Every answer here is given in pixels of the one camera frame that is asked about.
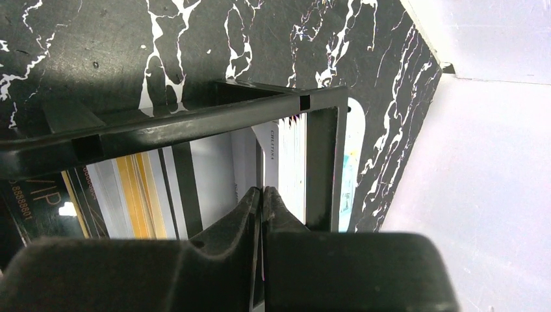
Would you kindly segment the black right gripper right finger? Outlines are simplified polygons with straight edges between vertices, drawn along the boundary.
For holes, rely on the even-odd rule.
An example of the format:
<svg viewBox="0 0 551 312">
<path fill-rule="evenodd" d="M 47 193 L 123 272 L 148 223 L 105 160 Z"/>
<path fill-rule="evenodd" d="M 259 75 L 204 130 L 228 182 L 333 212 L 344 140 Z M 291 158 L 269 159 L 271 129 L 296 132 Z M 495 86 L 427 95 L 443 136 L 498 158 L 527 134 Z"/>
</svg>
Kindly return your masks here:
<svg viewBox="0 0 551 312">
<path fill-rule="evenodd" d="M 457 311 L 442 257 L 414 233 L 311 231 L 263 194 L 267 311 Z"/>
</svg>

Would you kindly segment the black card storage box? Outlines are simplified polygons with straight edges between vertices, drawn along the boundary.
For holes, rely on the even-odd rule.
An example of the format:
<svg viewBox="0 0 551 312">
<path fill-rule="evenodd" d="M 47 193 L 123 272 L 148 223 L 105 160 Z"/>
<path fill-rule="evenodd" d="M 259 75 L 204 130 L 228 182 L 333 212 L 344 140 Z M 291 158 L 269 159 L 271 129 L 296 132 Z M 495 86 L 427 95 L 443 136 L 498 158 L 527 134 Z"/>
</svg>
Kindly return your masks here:
<svg viewBox="0 0 551 312">
<path fill-rule="evenodd" d="M 299 114 L 307 115 L 305 225 L 334 231 L 338 223 L 348 89 L 300 90 L 218 81 L 216 98 L 194 110 L 129 110 L 102 119 L 86 107 L 52 108 L 47 135 L 1 137 L 1 199 L 15 221 L 32 217 L 28 184 L 37 177 L 100 161 L 188 143 Z"/>
</svg>

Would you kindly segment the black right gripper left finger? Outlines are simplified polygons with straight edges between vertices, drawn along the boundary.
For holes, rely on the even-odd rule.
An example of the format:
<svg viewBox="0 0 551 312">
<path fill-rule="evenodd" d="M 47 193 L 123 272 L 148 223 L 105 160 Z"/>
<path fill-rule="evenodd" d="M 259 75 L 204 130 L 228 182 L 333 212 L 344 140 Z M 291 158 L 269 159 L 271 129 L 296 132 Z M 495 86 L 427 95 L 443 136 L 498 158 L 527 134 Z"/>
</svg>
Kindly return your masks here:
<svg viewBox="0 0 551 312">
<path fill-rule="evenodd" d="M 1 278 L 2 311 L 251 311 L 261 192 L 190 240 L 43 238 Z"/>
</svg>

